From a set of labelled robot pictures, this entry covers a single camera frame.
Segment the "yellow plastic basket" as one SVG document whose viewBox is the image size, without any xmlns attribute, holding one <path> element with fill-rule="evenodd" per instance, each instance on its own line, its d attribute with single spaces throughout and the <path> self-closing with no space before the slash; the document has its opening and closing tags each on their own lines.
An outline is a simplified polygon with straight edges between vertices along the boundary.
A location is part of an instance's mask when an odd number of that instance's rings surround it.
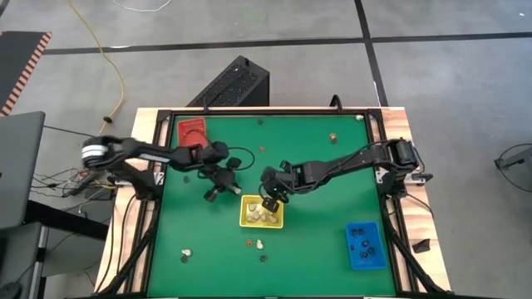
<svg viewBox="0 0 532 299">
<path fill-rule="evenodd" d="M 273 213 L 267 210 L 262 206 L 263 200 L 258 195 L 244 195 L 241 198 L 240 206 L 240 216 L 239 216 L 239 226 L 243 228 L 271 228 L 271 229 L 281 229 L 283 228 L 283 204 L 281 203 L 278 207 L 278 210 Z M 249 205 L 256 204 L 257 208 L 251 212 L 249 211 Z M 253 215 L 254 212 L 259 211 L 261 213 L 265 212 L 269 216 L 274 216 L 278 221 L 276 223 L 271 223 L 269 219 L 267 221 L 254 220 L 254 222 L 248 222 L 246 220 L 248 215 Z"/>
</svg>

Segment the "black mat striped edge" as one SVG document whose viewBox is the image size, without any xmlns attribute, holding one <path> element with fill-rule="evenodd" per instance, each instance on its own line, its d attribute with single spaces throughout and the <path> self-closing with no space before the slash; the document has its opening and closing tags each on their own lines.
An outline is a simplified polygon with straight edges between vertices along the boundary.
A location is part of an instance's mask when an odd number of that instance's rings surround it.
<svg viewBox="0 0 532 299">
<path fill-rule="evenodd" d="M 12 113 L 51 39 L 51 32 L 0 32 L 0 117 Z"/>
</svg>

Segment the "black computer tower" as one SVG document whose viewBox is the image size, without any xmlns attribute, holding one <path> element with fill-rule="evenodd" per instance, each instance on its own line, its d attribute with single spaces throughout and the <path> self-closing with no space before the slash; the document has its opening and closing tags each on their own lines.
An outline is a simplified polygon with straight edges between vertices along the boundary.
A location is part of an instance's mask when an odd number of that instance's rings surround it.
<svg viewBox="0 0 532 299">
<path fill-rule="evenodd" d="M 187 106 L 269 106 L 270 73 L 244 56 L 237 56 Z"/>
</svg>

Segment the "red plastic basket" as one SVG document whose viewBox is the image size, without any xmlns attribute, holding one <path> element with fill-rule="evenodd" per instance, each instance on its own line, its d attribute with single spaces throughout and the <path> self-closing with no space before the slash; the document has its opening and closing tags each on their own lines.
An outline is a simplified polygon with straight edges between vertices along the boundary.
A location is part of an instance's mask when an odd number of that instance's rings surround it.
<svg viewBox="0 0 532 299">
<path fill-rule="evenodd" d="M 201 145 L 206 147 L 206 126 L 203 118 L 180 120 L 178 122 L 178 146 Z"/>
</svg>

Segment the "black frame strut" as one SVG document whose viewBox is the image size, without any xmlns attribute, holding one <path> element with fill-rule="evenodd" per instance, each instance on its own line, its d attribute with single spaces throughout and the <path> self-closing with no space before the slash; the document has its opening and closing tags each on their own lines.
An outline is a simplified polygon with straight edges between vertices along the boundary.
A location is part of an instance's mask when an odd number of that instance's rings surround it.
<svg viewBox="0 0 532 299">
<path fill-rule="evenodd" d="M 146 263 L 160 205 L 130 194 L 116 198 L 94 294 L 99 297 L 144 295 Z"/>
<path fill-rule="evenodd" d="M 399 200 L 391 198 L 390 203 L 386 203 L 383 211 L 383 227 L 387 239 L 392 245 L 399 251 L 406 264 L 406 275 L 410 285 L 409 292 L 421 294 L 419 285 L 421 285 L 425 292 L 428 294 L 443 294 L 446 290 L 439 287 L 433 279 L 425 272 L 421 264 L 412 255 L 408 243 L 403 239 L 400 232 L 398 232 L 391 221 L 392 215 L 402 216 L 402 208 L 400 207 Z"/>
</svg>

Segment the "blue plastic basket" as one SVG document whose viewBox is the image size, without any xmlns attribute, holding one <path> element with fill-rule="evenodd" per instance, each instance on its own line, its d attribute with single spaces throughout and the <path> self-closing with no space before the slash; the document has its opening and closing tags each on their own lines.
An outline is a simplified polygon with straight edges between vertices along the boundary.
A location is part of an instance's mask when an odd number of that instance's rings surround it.
<svg viewBox="0 0 532 299">
<path fill-rule="evenodd" d="M 364 235 L 357 235 L 356 237 L 351 235 L 351 230 L 363 228 L 365 230 Z M 365 223 L 348 223 L 346 225 L 346 240 L 347 249 L 351 266 L 356 271 L 369 271 L 369 270 L 382 270 L 387 266 L 387 260 L 385 257 L 385 251 L 382 246 L 382 240 L 379 233 L 377 223 L 365 222 Z M 363 247 L 362 242 L 367 240 L 369 245 Z M 350 251 L 350 245 L 356 247 L 356 251 Z M 370 255 L 368 248 L 374 248 L 375 253 Z M 368 257 L 362 258 L 361 252 L 367 252 Z"/>
</svg>

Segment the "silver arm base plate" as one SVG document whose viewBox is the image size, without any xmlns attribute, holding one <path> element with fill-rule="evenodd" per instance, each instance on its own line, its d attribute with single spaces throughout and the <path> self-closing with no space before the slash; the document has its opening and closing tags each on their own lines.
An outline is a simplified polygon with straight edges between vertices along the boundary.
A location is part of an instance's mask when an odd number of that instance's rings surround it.
<svg viewBox="0 0 532 299">
<path fill-rule="evenodd" d="M 433 178 L 433 175 L 423 173 L 420 170 L 414 170 L 412 172 L 402 171 L 395 174 L 389 170 L 379 169 L 375 171 L 375 177 L 379 184 L 383 184 L 386 179 L 390 179 L 392 182 L 424 185 Z"/>
<path fill-rule="evenodd" d="M 153 175 L 154 175 L 154 181 L 157 185 L 160 185 L 164 182 L 164 179 L 165 179 L 164 173 L 154 172 Z M 107 180 L 115 186 L 131 186 L 132 185 L 131 182 L 124 180 L 124 179 L 118 179 L 115 176 L 108 176 Z"/>
</svg>

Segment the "grey rounded panel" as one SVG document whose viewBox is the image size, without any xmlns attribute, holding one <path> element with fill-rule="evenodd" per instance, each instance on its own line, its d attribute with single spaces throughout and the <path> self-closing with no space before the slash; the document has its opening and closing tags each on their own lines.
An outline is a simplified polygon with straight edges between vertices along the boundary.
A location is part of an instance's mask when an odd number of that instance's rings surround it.
<svg viewBox="0 0 532 299">
<path fill-rule="evenodd" d="M 0 230 L 25 218 L 45 117 L 35 111 L 0 118 Z"/>
</svg>

